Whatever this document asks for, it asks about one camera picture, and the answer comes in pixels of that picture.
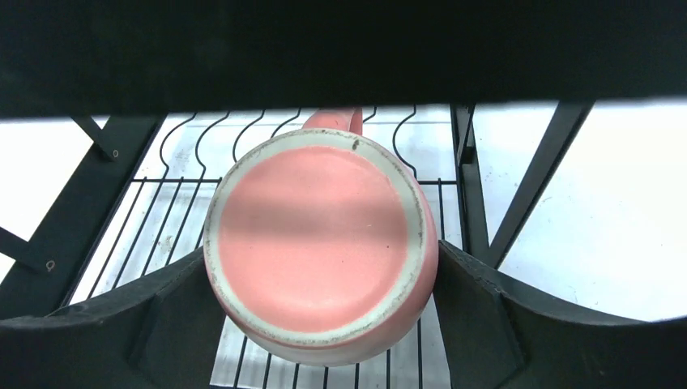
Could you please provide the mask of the black wire dish rack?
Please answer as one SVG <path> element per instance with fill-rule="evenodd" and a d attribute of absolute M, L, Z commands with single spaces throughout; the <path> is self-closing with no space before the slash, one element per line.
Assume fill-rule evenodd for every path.
<path fill-rule="evenodd" d="M 497 270 L 594 101 L 685 94 L 683 1 L 4 1 L 2 118 L 111 119 L 37 239 L 2 231 L 1 322 L 67 306 L 168 113 L 558 100 L 493 246 L 456 155 L 463 251 Z"/>

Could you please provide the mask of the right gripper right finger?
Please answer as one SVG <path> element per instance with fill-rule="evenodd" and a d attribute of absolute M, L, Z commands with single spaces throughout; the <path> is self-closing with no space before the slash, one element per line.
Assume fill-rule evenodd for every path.
<path fill-rule="evenodd" d="M 683 388 L 686 321 L 575 305 L 439 244 L 433 290 L 454 388 Z"/>

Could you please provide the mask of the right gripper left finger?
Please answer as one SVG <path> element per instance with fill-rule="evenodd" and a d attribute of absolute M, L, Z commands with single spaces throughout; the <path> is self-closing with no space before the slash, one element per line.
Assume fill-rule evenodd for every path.
<path fill-rule="evenodd" d="M 225 314 L 203 252 L 45 317 L 1 322 L 4 388 L 207 388 Z"/>

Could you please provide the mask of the large pink mug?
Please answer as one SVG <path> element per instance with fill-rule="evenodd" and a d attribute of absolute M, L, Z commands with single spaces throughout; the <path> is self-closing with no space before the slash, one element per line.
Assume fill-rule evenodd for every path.
<path fill-rule="evenodd" d="M 432 293 L 428 201 L 362 126 L 361 109 L 318 110 L 236 162 L 207 211 L 214 294 L 253 342 L 288 361 L 340 366 L 384 353 Z"/>

